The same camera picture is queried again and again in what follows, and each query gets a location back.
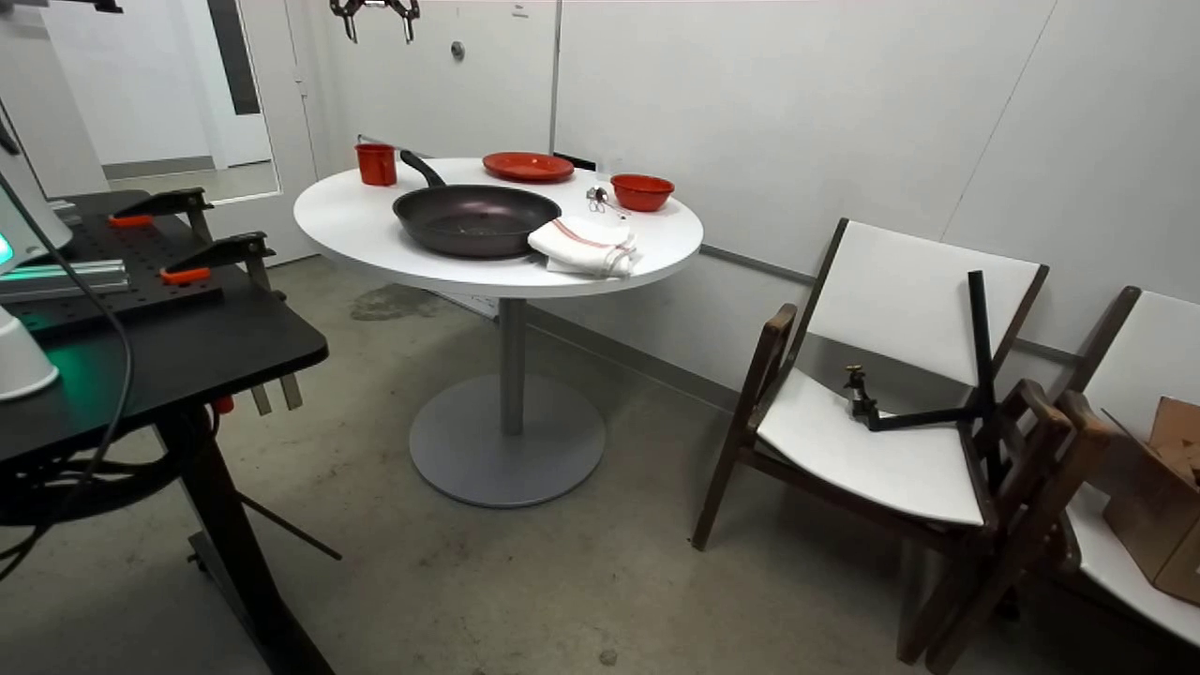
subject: white chair seat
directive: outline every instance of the white chair seat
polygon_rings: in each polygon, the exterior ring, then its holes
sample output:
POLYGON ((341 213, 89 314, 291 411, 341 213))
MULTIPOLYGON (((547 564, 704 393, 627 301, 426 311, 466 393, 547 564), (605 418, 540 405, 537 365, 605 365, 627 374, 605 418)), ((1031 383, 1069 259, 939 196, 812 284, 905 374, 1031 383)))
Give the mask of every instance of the white chair seat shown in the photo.
POLYGON ((1182 641, 1200 645, 1200 608, 1159 594, 1141 575, 1141 566, 1134 564, 1116 533, 1104 521, 1106 504, 1111 494, 1084 483, 1066 511, 1079 545, 1084 578, 1111 588, 1120 604, 1137 608, 1141 616, 1179 634, 1182 641))
POLYGON ((982 525, 971 468, 954 424, 869 431, 852 400, 790 371, 756 424, 787 461, 859 498, 950 525, 982 525))

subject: white napkin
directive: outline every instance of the white napkin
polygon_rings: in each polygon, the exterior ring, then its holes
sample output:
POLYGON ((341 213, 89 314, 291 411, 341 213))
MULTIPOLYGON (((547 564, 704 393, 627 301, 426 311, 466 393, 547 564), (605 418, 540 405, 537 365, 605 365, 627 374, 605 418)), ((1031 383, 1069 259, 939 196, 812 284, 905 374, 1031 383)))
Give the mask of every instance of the white napkin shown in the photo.
POLYGON ((587 226, 559 218, 532 228, 529 249, 547 255, 552 268, 594 278, 630 278, 636 261, 630 226, 587 226))

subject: black desk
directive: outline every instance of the black desk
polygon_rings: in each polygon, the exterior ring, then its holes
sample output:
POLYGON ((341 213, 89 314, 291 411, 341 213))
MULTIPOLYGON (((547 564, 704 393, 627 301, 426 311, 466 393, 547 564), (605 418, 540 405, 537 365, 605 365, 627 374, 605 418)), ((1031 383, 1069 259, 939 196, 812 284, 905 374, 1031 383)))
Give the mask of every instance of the black desk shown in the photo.
MULTIPOLYGON (((131 198, 80 198, 86 228, 96 228, 96 213, 122 204, 131 198)), ((284 675, 335 673, 277 598, 207 421, 207 400, 320 365, 327 341, 277 298, 246 284, 245 274, 224 269, 216 278, 216 301, 126 320, 137 368, 119 429, 156 429, 266 664, 284 675)), ((109 424, 122 365, 116 333, 92 323, 50 339, 46 351, 60 368, 60 383, 0 405, 0 468, 30 455, 92 445, 109 424)))

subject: red cup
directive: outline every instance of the red cup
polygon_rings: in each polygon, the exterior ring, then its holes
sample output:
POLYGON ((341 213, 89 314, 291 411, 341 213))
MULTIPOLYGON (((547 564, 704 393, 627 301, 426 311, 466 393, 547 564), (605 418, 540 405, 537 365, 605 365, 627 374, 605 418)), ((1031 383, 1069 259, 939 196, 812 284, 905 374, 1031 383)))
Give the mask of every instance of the red cup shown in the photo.
POLYGON ((396 149, 394 146, 361 144, 355 155, 361 155, 364 185, 374 185, 374 186, 394 186, 396 185, 396 149))

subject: black cable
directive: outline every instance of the black cable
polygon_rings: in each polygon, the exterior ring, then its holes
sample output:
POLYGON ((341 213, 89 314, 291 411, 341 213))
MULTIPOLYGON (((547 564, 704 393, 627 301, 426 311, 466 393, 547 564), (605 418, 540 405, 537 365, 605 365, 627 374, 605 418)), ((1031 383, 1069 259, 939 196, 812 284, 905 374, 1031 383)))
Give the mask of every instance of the black cable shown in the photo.
POLYGON ((72 284, 89 301, 96 305, 96 311, 106 314, 106 323, 112 328, 116 341, 119 341, 119 351, 122 351, 122 368, 119 368, 119 393, 116 393, 116 405, 109 411, 109 424, 100 431, 100 441, 92 451, 92 459, 86 461, 82 478, 80 478, 80 491, 72 498, 62 498, 46 521, 32 525, 32 533, 12 548, 0 553, 0 583, 12 578, 27 559, 30 553, 42 545, 42 536, 60 521, 60 515, 66 515, 82 494, 86 486, 96 481, 96 468, 106 466, 109 451, 112 451, 112 439, 116 439, 116 429, 119 429, 119 418, 126 409, 126 393, 131 393, 131 383, 136 383, 136 346, 122 329, 122 323, 112 314, 112 306, 74 274, 74 268, 62 259, 62 251, 46 238, 46 228, 32 220, 32 213, 24 205, 24 198, 12 190, 12 185, 0 175, 0 186, 4 196, 12 198, 12 205, 17 210, 17 218, 30 226, 30 233, 37 238, 37 243, 55 259, 55 268, 62 268, 62 274, 72 278, 72 284))

